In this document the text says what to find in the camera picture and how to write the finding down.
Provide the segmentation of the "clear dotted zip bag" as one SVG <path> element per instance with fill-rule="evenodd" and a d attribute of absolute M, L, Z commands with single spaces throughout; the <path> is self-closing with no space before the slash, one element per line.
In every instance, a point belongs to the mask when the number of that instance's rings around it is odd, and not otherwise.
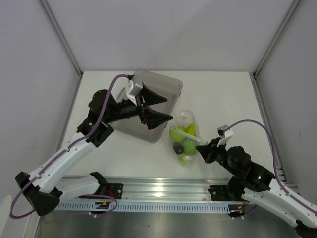
<path fill-rule="evenodd" d="M 173 116 L 168 123 L 169 144 L 178 163 L 190 168 L 198 157 L 197 147 L 207 144 L 199 132 L 195 115 L 190 110 L 183 110 Z"/>

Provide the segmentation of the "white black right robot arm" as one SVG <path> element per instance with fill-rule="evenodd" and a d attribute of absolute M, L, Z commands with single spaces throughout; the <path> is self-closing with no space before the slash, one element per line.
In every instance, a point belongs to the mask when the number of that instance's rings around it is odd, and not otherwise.
<path fill-rule="evenodd" d="M 316 205 L 306 201 L 265 167 L 253 162 L 243 147 L 226 149 L 220 138 L 197 146 L 205 163 L 218 162 L 232 174 L 226 194 L 233 201 L 247 200 L 283 219 L 302 238 L 317 236 Z"/>

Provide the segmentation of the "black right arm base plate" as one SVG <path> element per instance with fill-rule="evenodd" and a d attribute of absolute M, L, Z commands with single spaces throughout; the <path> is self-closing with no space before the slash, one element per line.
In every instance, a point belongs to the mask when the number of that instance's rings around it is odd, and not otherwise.
<path fill-rule="evenodd" d="M 235 198 L 229 195 L 225 185 L 211 185 L 208 188 L 208 192 L 211 196 L 211 201 L 243 201 L 242 198 Z"/>

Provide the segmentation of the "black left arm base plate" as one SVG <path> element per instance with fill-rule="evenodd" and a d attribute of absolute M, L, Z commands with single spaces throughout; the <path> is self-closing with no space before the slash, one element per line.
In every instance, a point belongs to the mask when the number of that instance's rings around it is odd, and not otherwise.
<path fill-rule="evenodd" d="M 79 198 L 98 198 L 98 195 L 110 196 L 115 199 L 121 199 L 123 194 L 122 183 L 105 183 L 98 186 L 96 191 L 90 192 L 85 195 L 79 196 Z"/>

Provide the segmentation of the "purple eggplant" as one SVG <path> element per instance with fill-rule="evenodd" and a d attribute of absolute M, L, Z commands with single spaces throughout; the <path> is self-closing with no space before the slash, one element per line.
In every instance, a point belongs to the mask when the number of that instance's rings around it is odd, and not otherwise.
<path fill-rule="evenodd" d="M 181 155 L 181 154 L 183 154 L 183 152 L 184 152 L 183 146 L 182 146 L 181 144 L 179 144 L 179 143 L 175 143 L 175 144 L 173 145 L 173 150 L 174 150 L 174 152 L 175 152 L 177 155 Z"/>

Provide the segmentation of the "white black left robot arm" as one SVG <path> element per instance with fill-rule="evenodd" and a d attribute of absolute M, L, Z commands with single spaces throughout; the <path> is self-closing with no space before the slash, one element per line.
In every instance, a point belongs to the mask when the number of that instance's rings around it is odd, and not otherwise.
<path fill-rule="evenodd" d="M 117 102 L 108 89 L 94 93 L 89 103 L 89 113 L 77 127 L 66 146 L 57 151 L 40 167 L 30 173 L 20 172 L 16 177 L 20 191 L 12 202 L 15 205 L 23 195 L 39 216 L 52 212 L 60 202 L 72 198 L 103 198 L 116 201 L 107 180 L 98 172 L 79 179 L 61 181 L 61 178 L 86 155 L 102 145 L 114 132 L 111 123 L 135 116 L 149 130 L 172 120 L 172 116 L 151 109 L 151 105 L 167 102 L 167 98 L 150 90 L 132 75 L 128 79 L 126 100 Z"/>

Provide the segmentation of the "green custard apple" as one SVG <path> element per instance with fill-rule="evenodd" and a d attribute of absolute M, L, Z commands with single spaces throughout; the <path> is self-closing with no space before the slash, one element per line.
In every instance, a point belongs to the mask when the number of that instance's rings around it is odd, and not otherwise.
<path fill-rule="evenodd" d="M 196 144 L 196 141 L 194 141 L 194 140 L 186 139 L 183 141 L 182 146 L 184 148 L 184 153 L 186 155 L 194 156 L 197 152 L 197 150 L 196 150 L 197 144 Z"/>

